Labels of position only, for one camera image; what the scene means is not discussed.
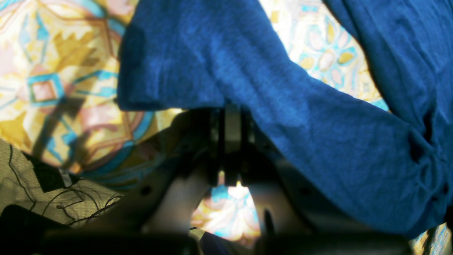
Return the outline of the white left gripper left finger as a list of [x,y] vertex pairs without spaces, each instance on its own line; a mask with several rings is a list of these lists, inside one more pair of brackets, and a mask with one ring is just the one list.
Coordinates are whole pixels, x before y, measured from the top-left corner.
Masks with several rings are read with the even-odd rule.
[[81,228],[89,241],[184,242],[191,215],[224,173],[231,182],[231,108],[184,112],[175,149],[105,215]]

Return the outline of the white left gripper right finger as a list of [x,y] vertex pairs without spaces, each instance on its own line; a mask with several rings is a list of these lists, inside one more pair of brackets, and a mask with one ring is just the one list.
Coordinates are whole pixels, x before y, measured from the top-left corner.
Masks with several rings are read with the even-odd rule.
[[364,245],[375,231],[320,192],[238,106],[226,113],[226,183],[248,187],[262,231],[260,245]]

